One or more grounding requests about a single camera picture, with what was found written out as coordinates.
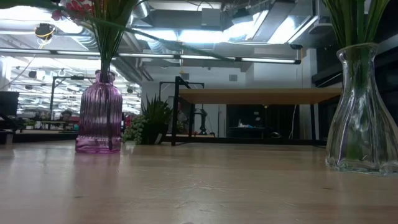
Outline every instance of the clear glass vase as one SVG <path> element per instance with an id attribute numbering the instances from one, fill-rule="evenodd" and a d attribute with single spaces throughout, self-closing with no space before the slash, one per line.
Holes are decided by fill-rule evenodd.
<path id="1" fill-rule="evenodd" d="M 337 52 L 343 64 L 343 93 L 326 146 L 326 164 L 335 169 L 381 175 L 398 171 L 398 128 L 376 86 L 376 52 L 376 44 Z"/>
<path id="2" fill-rule="evenodd" d="M 81 96 L 76 152 L 109 154 L 120 151 L 123 99 L 113 85 L 114 74 L 101 75 Z"/>

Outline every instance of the flower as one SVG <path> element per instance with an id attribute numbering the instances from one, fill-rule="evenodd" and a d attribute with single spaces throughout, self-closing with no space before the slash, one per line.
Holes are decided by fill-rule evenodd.
<path id="1" fill-rule="evenodd" d="M 75 15 L 70 15 L 72 19 L 82 19 L 86 13 L 91 13 L 92 8 L 89 3 L 83 4 L 86 0 L 71 0 L 68 2 L 66 7 L 68 10 L 74 11 Z"/>
<path id="2" fill-rule="evenodd" d="M 61 10 L 55 10 L 55 11 L 52 12 L 51 18 L 52 18 L 53 20 L 58 21 L 58 20 L 61 19 L 61 17 L 62 17 L 62 12 L 61 12 Z"/>

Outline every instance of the purple glass vase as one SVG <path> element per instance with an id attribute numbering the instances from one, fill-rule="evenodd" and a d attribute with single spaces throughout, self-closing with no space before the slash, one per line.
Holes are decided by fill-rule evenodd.
<path id="1" fill-rule="evenodd" d="M 114 73 L 95 72 L 96 81 L 81 96 L 76 152 L 108 154 L 120 151 L 122 95 L 113 86 Z"/>

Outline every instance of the ceiling light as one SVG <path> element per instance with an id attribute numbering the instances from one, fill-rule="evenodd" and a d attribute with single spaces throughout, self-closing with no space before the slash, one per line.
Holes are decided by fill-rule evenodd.
<path id="1" fill-rule="evenodd" d="M 76 51 L 58 50 L 57 53 L 63 55 L 100 56 L 99 52 L 76 52 Z"/>
<path id="2" fill-rule="evenodd" d="M 140 57 L 140 58 L 174 58 L 174 55 L 167 54 L 136 54 L 136 53 L 120 53 L 121 57 Z"/>
<path id="3" fill-rule="evenodd" d="M 72 22 L 69 19 L 59 20 L 53 22 L 60 30 L 67 34 L 79 34 L 83 27 L 79 26 L 78 24 Z"/>
<path id="4" fill-rule="evenodd" d="M 264 22 L 264 20 L 266 19 L 268 12 L 269 12 L 268 10 L 262 11 L 260 13 L 259 17 L 257 19 L 255 19 L 255 23 L 254 23 L 252 29 L 248 32 L 248 34 L 246 36 L 246 40 L 252 39 L 255 36 L 255 34 L 259 30 L 262 22 Z"/>
<path id="5" fill-rule="evenodd" d="M 275 59 L 275 58 L 242 58 L 242 62 L 262 62 L 262 63 L 298 63 L 298 60 Z"/>
<path id="6" fill-rule="evenodd" d="M 310 22 L 308 22 L 305 26 L 303 26 L 296 34 L 293 35 L 292 38 L 290 38 L 287 42 L 292 43 L 295 41 L 298 37 L 300 37 L 312 24 L 318 20 L 318 16 L 314 16 Z"/>
<path id="7" fill-rule="evenodd" d="M 50 21 L 51 13 L 37 7 L 16 6 L 0 10 L 0 19 L 18 21 Z"/>
<path id="8" fill-rule="evenodd" d="M 228 41 L 222 31 L 183 30 L 179 41 L 186 43 L 221 43 Z"/>
<path id="9" fill-rule="evenodd" d="M 288 16 L 278 27 L 272 37 L 267 41 L 268 44 L 284 44 L 294 35 L 294 20 Z"/>
<path id="10" fill-rule="evenodd" d="M 24 53 L 24 54 L 51 54 L 49 50 L 35 50 L 35 49 L 7 49 L 0 48 L 2 53 Z"/>
<path id="11" fill-rule="evenodd" d="M 252 30 L 254 22 L 241 22 L 239 24 L 235 24 L 230 28 L 224 30 L 224 35 L 229 38 L 237 38 L 246 35 Z"/>
<path id="12" fill-rule="evenodd" d="M 177 40 L 177 35 L 175 34 L 174 30 L 142 30 L 142 29 L 138 29 L 138 31 L 144 32 L 146 34 L 149 35 L 153 35 L 155 37 L 161 38 L 161 39 L 165 39 L 165 40 Z M 139 40 L 144 40 L 144 41 L 155 41 L 154 39 L 145 37 L 143 35 L 139 35 L 139 34 L 135 34 L 136 38 Z"/>
<path id="13" fill-rule="evenodd" d="M 181 59 L 218 60 L 215 57 L 201 55 L 181 55 Z"/>

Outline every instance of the ceiling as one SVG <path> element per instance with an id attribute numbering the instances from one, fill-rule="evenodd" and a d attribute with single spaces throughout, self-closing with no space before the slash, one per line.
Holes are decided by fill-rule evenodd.
<path id="1" fill-rule="evenodd" d="M 296 34 L 303 28 L 303 25 L 308 24 L 309 20 L 314 18 L 312 2 L 312 0 L 215 0 L 210 2 L 151 0 L 145 2 L 146 9 L 143 9 L 147 10 L 147 16 L 134 18 L 130 26 L 153 35 L 159 34 L 157 32 L 159 30 L 166 30 L 173 33 L 174 40 L 183 40 L 184 45 L 227 57 L 295 59 L 298 55 L 297 50 L 292 49 L 286 42 L 290 38 L 288 36 Z M 245 18 L 250 18 L 252 21 L 248 21 L 244 25 L 234 25 L 235 15 L 238 9 L 242 8 L 247 8 L 250 15 Z M 51 12 L 40 9 L 18 10 L 0 13 L 0 48 L 38 49 L 42 47 L 45 50 L 96 51 L 94 37 L 87 30 L 78 27 L 71 21 L 54 21 L 51 19 Z M 16 13 L 19 15 L 18 19 L 14 18 Z M 38 24 L 44 22 L 53 24 L 57 28 L 51 40 L 46 42 L 45 45 L 42 40 L 34 35 L 34 29 Z M 303 34 L 291 44 L 317 47 L 334 41 L 334 36 L 329 33 L 308 34 L 308 30 L 312 26 L 313 24 L 310 24 Z M 201 33 L 196 36 L 188 35 L 187 33 L 190 30 L 199 30 Z M 264 35 L 268 35 L 270 38 L 265 39 Z M 272 37 L 273 42 L 280 42 L 280 44 L 269 44 Z M 328 43 L 319 41 L 324 39 L 327 39 Z M 162 53 L 151 47 L 151 44 L 153 42 L 143 39 L 139 35 L 126 33 L 119 46 L 119 52 Z M 193 54 L 189 50 L 176 51 L 176 49 L 168 47 L 161 47 L 161 49 L 169 54 Z M 51 92 L 52 77 L 66 72 L 64 77 L 79 75 L 93 78 L 95 77 L 95 70 L 100 67 L 98 57 L 70 56 L 59 58 L 59 55 L 51 55 L 51 57 L 37 56 L 33 59 L 32 54 L 10 55 L 0 52 L 0 55 L 2 55 L 2 60 L 11 65 L 9 68 L 11 70 L 10 79 L 15 79 L 9 90 L 23 92 L 23 105 L 28 106 L 32 102 L 33 104 L 48 106 L 48 93 Z M 137 102 L 140 100 L 141 89 L 139 86 L 141 82 L 159 81 L 161 73 L 165 72 L 164 68 L 173 68 L 169 70 L 171 71 L 169 73 L 172 74 L 175 73 L 174 70 L 180 70 L 179 67 L 181 66 L 184 68 L 202 67 L 215 74 L 218 73 L 219 68 L 228 68 L 232 70 L 226 72 L 225 75 L 229 75 L 228 73 L 231 72 L 244 73 L 250 65 L 250 63 L 244 62 L 211 60 L 164 60 L 158 58 L 141 60 L 139 58 L 118 57 L 113 60 L 111 69 L 117 75 L 115 81 L 117 88 L 126 98 L 124 110 L 136 111 L 139 110 L 140 106 Z M 44 74 L 44 78 L 29 78 L 30 70 L 40 71 L 40 74 Z M 90 84 L 89 79 L 64 80 L 64 83 L 59 84 L 55 89 L 55 93 L 58 94 L 56 99 L 61 100 L 57 103 L 57 110 L 64 109 L 64 103 L 71 103 L 74 111 L 78 112 L 78 103 L 73 104 L 75 99 L 68 99 L 67 95 L 71 94 L 73 97 L 79 95 Z M 71 90 L 71 86 L 78 86 L 78 88 Z M 127 93 L 127 86 L 133 86 L 134 92 Z M 42 93 L 40 97 L 42 101 L 38 102 L 36 99 L 39 96 L 33 93 Z"/>

